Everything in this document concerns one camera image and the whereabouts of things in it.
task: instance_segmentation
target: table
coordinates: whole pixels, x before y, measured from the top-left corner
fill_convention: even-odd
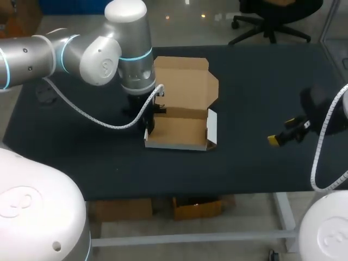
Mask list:
[[[85,119],[61,99],[38,102],[43,81],[26,84],[4,143],[15,152],[69,175],[85,199],[153,196],[209,196],[274,192],[283,230],[94,239],[94,247],[286,238],[297,251],[297,229],[286,191],[311,190],[309,176],[318,137],[273,148],[267,136],[302,114],[299,93],[320,84],[332,94],[341,87],[319,45],[154,48],[154,55],[203,57],[219,80],[218,145],[209,152],[144,148],[137,129],[115,131]],[[53,77],[77,106],[109,124],[129,119],[121,113],[126,95],[116,79],[97,88],[69,75]],[[319,186],[346,170],[348,133],[328,137],[318,168]],[[345,183],[341,189],[347,189]]]

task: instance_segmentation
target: metal table frame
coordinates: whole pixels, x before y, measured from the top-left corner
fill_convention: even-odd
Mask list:
[[[325,46],[325,37],[330,27],[332,18],[340,5],[340,0],[333,0],[329,10],[321,37],[320,43],[328,57],[333,59]],[[296,224],[293,211],[286,192],[273,193],[276,202],[277,212],[282,224],[282,230],[274,231],[248,231],[235,233],[210,233],[210,234],[176,234],[176,235],[153,235],[145,237],[124,237],[124,238],[102,238],[92,239],[93,247],[106,246],[129,246],[129,245],[152,245],[168,243],[208,242],[208,241],[233,241],[233,240],[263,240],[263,239],[285,239],[285,246],[288,252],[298,252],[298,233],[300,224]],[[307,210],[325,194],[316,193]]]

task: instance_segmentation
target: cardboard box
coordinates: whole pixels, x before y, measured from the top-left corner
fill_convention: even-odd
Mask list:
[[[200,202],[200,200],[192,199],[191,204],[180,204],[180,200],[173,198],[173,207],[174,220],[212,218],[222,212],[220,200]]]
[[[281,7],[286,7],[287,5],[293,4],[296,2],[296,0],[264,0],[264,1],[274,5],[279,5]]]
[[[218,116],[208,107],[218,98],[219,81],[208,71],[205,58],[158,57],[156,81],[164,84],[164,97],[156,104],[166,114],[155,114],[145,147],[206,151],[218,143]]]
[[[31,36],[40,25],[42,12],[38,0],[2,0],[0,38]]]
[[[152,217],[150,198],[89,202],[89,219],[93,222],[141,220]]]

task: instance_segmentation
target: robot logo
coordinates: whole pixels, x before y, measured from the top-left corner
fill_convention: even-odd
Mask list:
[[[112,72],[113,72],[113,61],[111,61],[110,59],[104,59],[101,63],[101,67],[100,67],[100,76],[102,78],[107,78],[109,77]]]
[[[34,188],[20,186],[0,194],[0,218],[12,219],[26,211],[41,208],[41,194]]]
[[[348,220],[332,217],[323,222],[318,232],[318,244],[328,257],[345,257],[348,248]]]

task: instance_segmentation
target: chair base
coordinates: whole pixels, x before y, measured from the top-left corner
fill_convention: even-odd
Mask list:
[[[297,37],[305,39],[307,42],[311,41],[311,37],[303,32],[300,32],[298,30],[295,30],[295,29],[292,29],[290,27],[283,26],[283,25],[273,26],[273,25],[268,24],[265,20],[263,20],[261,18],[235,15],[233,17],[233,22],[232,22],[233,29],[239,28],[238,21],[243,21],[243,22],[253,24],[253,25],[255,25],[255,27],[253,29],[251,29],[250,31],[248,31],[248,32],[238,36],[237,38],[233,39],[232,41],[230,41],[228,43],[228,45],[234,45],[237,42],[243,41],[243,40],[245,40],[249,37],[252,37],[256,34],[259,34],[259,33],[264,33],[263,36],[265,38],[269,38],[271,44],[276,44],[277,39],[275,36],[275,32],[280,32],[280,33],[284,33],[284,34],[297,36]]]

